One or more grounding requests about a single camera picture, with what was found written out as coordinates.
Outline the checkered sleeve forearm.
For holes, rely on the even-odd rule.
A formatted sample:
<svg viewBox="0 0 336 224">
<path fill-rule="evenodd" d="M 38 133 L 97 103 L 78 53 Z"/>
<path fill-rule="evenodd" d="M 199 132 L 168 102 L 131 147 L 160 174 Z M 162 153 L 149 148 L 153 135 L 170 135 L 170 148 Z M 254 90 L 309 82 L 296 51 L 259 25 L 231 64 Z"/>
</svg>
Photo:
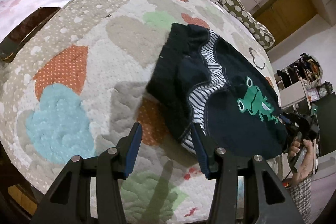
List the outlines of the checkered sleeve forearm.
<svg viewBox="0 0 336 224">
<path fill-rule="evenodd" d="M 286 188 L 305 223 L 311 219 L 311 175 L 295 186 Z"/>
</svg>

